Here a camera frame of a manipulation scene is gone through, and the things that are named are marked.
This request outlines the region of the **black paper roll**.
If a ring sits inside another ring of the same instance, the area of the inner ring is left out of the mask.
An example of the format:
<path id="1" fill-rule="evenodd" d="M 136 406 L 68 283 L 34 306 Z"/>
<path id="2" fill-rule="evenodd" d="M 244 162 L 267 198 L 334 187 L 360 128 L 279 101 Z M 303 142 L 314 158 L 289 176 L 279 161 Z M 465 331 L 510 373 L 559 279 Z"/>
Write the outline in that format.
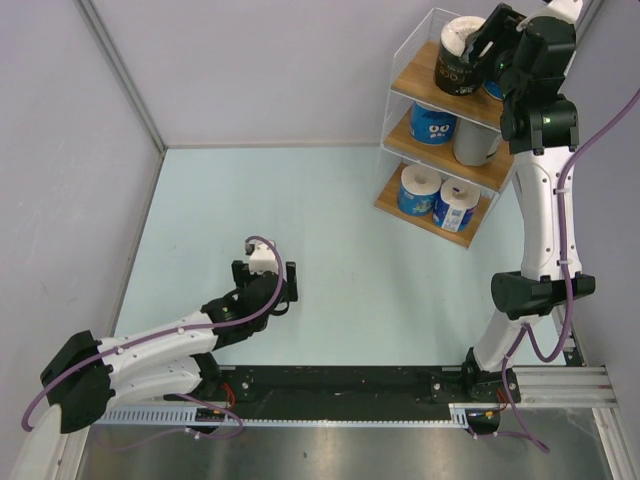
<path id="1" fill-rule="evenodd" d="M 479 76 L 462 60 L 466 39 L 485 22 L 479 16 L 460 16 L 446 23 L 440 33 L 434 81 L 440 90 L 452 96 L 466 96 L 481 85 Z"/>

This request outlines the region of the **grey paper roll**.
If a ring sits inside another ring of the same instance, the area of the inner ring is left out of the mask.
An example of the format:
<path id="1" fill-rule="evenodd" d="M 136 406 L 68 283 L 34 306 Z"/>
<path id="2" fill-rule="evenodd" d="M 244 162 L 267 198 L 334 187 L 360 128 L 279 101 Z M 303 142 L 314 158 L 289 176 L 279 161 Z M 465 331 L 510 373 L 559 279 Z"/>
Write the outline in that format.
<path id="1" fill-rule="evenodd" d="M 465 119 L 459 119 L 453 135 L 453 153 L 466 166 L 490 163 L 502 143 L 500 133 Z"/>

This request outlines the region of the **blue monster paper roll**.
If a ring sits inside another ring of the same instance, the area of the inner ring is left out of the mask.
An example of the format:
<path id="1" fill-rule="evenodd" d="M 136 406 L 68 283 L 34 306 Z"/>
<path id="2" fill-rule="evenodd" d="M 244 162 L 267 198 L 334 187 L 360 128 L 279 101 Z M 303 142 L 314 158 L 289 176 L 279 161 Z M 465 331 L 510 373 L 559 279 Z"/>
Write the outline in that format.
<path id="1" fill-rule="evenodd" d="M 430 146 L 444 145 L 453 138 L 456 124 L 456 116 L 413 102 L 409 131 L 415 141 Z"/>

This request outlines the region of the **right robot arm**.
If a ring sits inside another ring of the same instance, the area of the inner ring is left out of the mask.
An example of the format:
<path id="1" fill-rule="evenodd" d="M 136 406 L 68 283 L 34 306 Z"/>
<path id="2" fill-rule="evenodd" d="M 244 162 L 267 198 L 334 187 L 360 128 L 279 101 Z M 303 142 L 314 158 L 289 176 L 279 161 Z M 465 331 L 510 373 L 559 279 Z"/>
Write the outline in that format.
<path id="1" fill-rule="evenodd" d="M 524 16 L 499 4 L 467 34 L 457 59 L 499 85 L 502 138 L 514 157 L 524 222 L 521 267 L 491 280 L 496 311 L 461 370 L 467 398 L 490 402 L 508 394 L 508 369 L 532 326 L 558 305 L 595 290 L 575 246 L 571 175 L 579 145 L 577 107 L 560 91 L 573 61 L 582 2 L 549 1 Z"/>

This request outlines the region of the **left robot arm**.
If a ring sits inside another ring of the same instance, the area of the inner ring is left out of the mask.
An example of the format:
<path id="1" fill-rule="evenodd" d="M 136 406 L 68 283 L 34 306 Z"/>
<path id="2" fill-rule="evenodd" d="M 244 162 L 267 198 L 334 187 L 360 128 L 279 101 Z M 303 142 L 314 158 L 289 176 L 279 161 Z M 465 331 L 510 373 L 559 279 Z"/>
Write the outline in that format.
<path id="1" fill-rule="evenodd" d="M 60 409 L 60 431 L 80 431 L 119 405 L 167 396 L 207 400 L 221 387 L 213 351 L 263 331 L 272 316 L 298 299 L 293 262 L 278 274 L 232 264 L 235 287 L 194 313 L 141 334 L 96 339 L 72 335 L 40 375 L 50 406 Z"/>

